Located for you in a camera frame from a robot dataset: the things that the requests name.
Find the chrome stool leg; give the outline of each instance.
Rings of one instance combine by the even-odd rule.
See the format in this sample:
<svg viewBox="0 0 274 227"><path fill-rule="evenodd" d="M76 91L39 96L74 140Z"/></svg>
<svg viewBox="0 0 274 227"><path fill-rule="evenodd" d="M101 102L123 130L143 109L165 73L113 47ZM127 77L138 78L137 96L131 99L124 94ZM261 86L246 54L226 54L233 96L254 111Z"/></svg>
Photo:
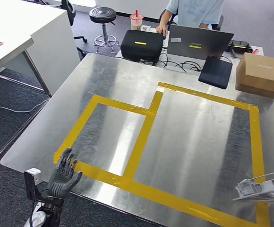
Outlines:
<svg viewBox="0 0 274 227"><path fill-rule="evenodd" d="M110 47L112 49L111 53L115 54L114 46L116 44L117 46L120 46L119 42L113 35L108 35L106 33L106 24L103 24L103 35L100 35L95 38L94 41L94 46L97 46L97 50L96 53L100 54L99 48L100 47Z"/></svg>

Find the white wall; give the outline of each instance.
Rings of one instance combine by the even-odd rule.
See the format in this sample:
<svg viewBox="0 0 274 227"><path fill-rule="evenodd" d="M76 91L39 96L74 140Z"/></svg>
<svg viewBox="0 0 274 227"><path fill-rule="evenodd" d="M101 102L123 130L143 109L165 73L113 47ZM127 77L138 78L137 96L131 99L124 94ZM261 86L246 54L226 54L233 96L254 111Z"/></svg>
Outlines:
<svg viewBox="0 0 274 227"><path fill-rule="evenodd" d="M143 17L158 19L168 2L169 0L96 0L96 5L128 14L134 13L137 9Z"/></svg>

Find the black case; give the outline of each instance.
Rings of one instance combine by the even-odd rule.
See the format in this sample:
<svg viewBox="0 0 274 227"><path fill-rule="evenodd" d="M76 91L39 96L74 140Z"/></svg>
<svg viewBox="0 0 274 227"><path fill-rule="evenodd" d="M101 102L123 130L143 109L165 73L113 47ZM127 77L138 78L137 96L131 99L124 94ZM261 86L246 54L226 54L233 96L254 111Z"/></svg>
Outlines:
<svg viewBox="0 0 274 227"><path fill-rule="evenodd" d="M120 49L124 58L132 61L157 61L162 53L162 46L162 34L128 30Z"/></svg>

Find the stool seat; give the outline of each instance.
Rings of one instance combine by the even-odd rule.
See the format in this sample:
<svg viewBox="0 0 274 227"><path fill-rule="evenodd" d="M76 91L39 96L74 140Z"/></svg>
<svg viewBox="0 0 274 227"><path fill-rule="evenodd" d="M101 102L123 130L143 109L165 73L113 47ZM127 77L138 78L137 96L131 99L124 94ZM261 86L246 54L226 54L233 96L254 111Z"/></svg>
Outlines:
<svg viewBox="0 0 274 227"><path fill-rule="evenodd" d="M91 21L100 24L110 23L116 19L116 12L108 7L94 8L89 15Z"/></svg>

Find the stool base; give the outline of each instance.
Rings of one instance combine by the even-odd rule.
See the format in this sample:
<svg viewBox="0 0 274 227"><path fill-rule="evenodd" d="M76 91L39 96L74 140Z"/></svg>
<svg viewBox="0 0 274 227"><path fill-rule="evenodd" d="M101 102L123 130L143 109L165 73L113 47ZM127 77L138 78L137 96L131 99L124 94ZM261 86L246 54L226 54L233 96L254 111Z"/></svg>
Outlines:
<svg viewBox="0 0 274 227"><path fill-rule="evenodd" d="M120 46L119 42L117 41L117 39L113 35L106 35L106 41L105 41L104 39L105 38L103 35L100 35L95 38L93 45L97 47L97 51L96 51L96 53L100 54L99 52L100 47L110 47L112 49L111 53L115 54L114 48L112 46L114 46L115 44L116 44L117 46Z"/></svg>

